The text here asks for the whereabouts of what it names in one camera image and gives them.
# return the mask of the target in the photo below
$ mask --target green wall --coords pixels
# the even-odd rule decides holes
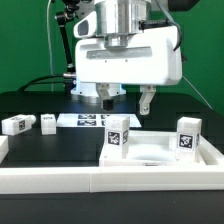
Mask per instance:
[[[31,79],[50,74],[46,32],[48,0],[7,0],[0,3],[0,92],[14,91]],[[63,10],[56,0],[51,6],[51,35],[54,73],[66,70],[61,37],[54,15]],[[201,0],[189,12],[172,13],[184,32],[182,52],[188,58],[184,75],[212,107],[224,115],[224,4],[223,0]],[[72,26],[68,26],[71,46]],[[50,90],[50,86],[41,90]],[[160,92],[197,94],[185,82],[175,87],[158,87]]]

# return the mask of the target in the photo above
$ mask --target black cable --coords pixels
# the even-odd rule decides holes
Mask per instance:
[[[36,79],[31,80],[27,84],[21,86],[17,91],[24,91],[28,86],[32,85],[33,83],[37,83],[38,81],[46,80],[46,79],[54,79],[54,78],[63,78],[63,75],[49,75],[49,76],[42,76]]]
[[[32,85],[42,85],[42,84],[64,84],[64,82],[57,82],[57,81],[55,81],[55,82],[34,82],[34,83],[27,83],[26,84],[26,88],[28,88],[29,86],[32,86]]]
[[[167,22],[171,25],[174,25],[177,27],[177,30],[178,30],[178,42],[176,44],[176,47],[174,48],[174,51],[176,51],[180,45],[181,45],[181,42],[182,42],[182,31],[181,31],[181,27],[178,23],[176,23],[173,19],[173,17],[170,15],[170,13],[160,4],[159,0],[155,0],[156,1],[156,4],[157,6],[159,7],[159,9],[163,12],[163,14],[166,16],[167,18]]]
[[[180,25],[174,21],[173,17],[169,14],[169,12],[160,4],[158,0],[155,0],[156,4],[158,5],[159,9],[163,12],[163,14],[166,17],[166,20],[150,20],[150,21],[140,21],[139,22],[139,29],[144,30],[144,29],[152,29],[152,28],[159,28],[159,27],[166,27],[166,26],[176,26],[177,31],[178,31],[178,41],[173,49],[176,51],[181,43],[182,43],[182,30]]]

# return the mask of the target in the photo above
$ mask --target screw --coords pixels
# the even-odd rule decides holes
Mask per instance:
[[[143,108],[143,111],[144,111],[144,112],[147,112],[148,110],[149,110],[148,107],[144,107],[144,108]]]

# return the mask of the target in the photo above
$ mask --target small white cube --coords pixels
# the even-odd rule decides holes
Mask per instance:
[[[200,144],[202,120],[182,117],[177,123],[176,159],[194,162],[197,147]]]
[[[111,115],[105,120],[105,153],[108,156],[126,158],[128,153],[128,135],[130,117]]]
[[[56,134],[56,119],[54,114],[41,115],[41,132],[42,135]]]
[[[19,114],[2,120],[2,134],[17,135],[24,131],[30,130],[36,118],[33,115]]]

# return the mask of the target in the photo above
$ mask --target black table surface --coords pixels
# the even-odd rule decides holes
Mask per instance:
[[[150,131],[176,131],[179,118],[201,118],[202,136],[224,152],[224,118],[193,97],[156,94],[147,116],[139,115],[138,100],[138,93],[128,93],[110,113],[134,113],[142,124],[137,130]],[[42,136],[40,115],[108,114],[99,105],[74,102],[61,92],[6,92],[0,105],[0,120],[37,118],[31,130],[9,136],[1,168],[98,166],[103,128],[57,128],[56,135]],[[224,223],[223,201],[224,191],[0,195],[0,217],[2,223]]]

